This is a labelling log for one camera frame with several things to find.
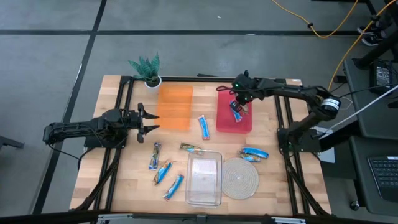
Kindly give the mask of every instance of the red plastic container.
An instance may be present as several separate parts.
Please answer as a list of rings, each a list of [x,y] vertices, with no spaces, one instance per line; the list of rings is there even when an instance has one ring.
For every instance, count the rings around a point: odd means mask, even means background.
[[[242,115],[241,122],[235,122],[234,115],[232,114],[232,109],[229,107],[229,102],[234,100],[235,96],[229,94],[229,91],[219,91],[218,101],[217,101],[217,121],[216,128],[217,131],[225,133],[236,133],[236,134],[247,134],[252,128],[252,106],[248,103],[248,114]]]

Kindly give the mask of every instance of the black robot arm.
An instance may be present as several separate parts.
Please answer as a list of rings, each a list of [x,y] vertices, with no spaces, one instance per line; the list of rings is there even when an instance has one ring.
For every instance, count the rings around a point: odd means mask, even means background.
[[[298,144],[304,132],[320,121],[334,119],[341,104],[339,98],[324,87],[287,85],[269,78],[250,78],[247,70],[234,79],[231,88],[219,86],[217,90],[229,90],[231,94],[235,94],[236,101],[231,103],[231,107],[237,112],[246,112],[246,103],[269,96],[285,96],[306,101],[310,114],[301,121],[293,122],[289,129],[281,130],[283,134],[279,134],[283,142],[291,144]]]
[[[125,139],[130,129],[137,129],[137,140],[144,142],[143,135],[159,125],[144,126],[142,119],[156,119],[156,115],[147,113],[142,103],[138,104],[138,111],[124,111],[111,109],[98,118],[74,123],[52,123],[45,127],[43,141],[52,145],[66,138],[94,137],[99,147],[113,147],[115,142]]]

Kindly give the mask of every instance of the clear plastic container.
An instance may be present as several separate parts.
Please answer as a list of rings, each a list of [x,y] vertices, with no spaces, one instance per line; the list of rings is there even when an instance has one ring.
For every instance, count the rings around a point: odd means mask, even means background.
[[[195,207],[221,204],[222,155],[215,151],[189,153],[185,201]]]

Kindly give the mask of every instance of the blue wrapper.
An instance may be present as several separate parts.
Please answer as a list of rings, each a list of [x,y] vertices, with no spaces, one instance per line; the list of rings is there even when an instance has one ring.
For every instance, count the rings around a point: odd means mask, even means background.
[[[235,122],[239,123],[242,121],[242,115],[238,112],[236,112],[234,109],[231,108],[232,114],[234,115]]]
[[[152,159],[150,160],[150,163],[149,163],[150,170],[157,170],[157,163],[159,161],[160,148],[162,148],[161,143],[155,142],[154,151],[152,153]]]
[[[201,126],[201,138],[203,140],[209,140],[210,134],[209,134],[209,129],[207,127],[207,121],[206,121],[205,115],[201,115],[200,117],[198,117],[198,121]]]
[[[250,155],[250,154],[245,154],[245,153],[240,153],[242,159],[244,159],[245,161],[249,161],[249,162],[260,162],[261,158],[255,155]]]
[[[166,162],[163,164],[163,166],[157,171],[155,177],[154,177],[154,182],[155,185],[159,184],[163,178],[166,176],[167,172],[172,166],[172,162],[169,160],[166,160]]]
[[[242,153],[255,155],[255,156],[258,156],[261,158],[265,158],[265,159],[268,158],[268,153],[266,153],[265,151],[263,151],[261,149],[256,149],[253,147],[243,147]]]
[[[170,198],[173,197],[173,194],[177,191],[178,187],[181,185],[183,180],[184,180],[184,176],[183,175],[177,175],[177,178],[175,179],[174,184],[169,188],[167,193],[165,195],[163,195],[163,198],[166,201],[169,201]]]

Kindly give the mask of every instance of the woven round mat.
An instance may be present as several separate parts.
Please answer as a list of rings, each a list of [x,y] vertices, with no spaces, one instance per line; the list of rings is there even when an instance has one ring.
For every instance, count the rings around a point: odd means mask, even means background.
[[[243,200],[256,193],[259,174],[256,168],[241,158],[228,159],[223,164],[223,192],[228,197]]]

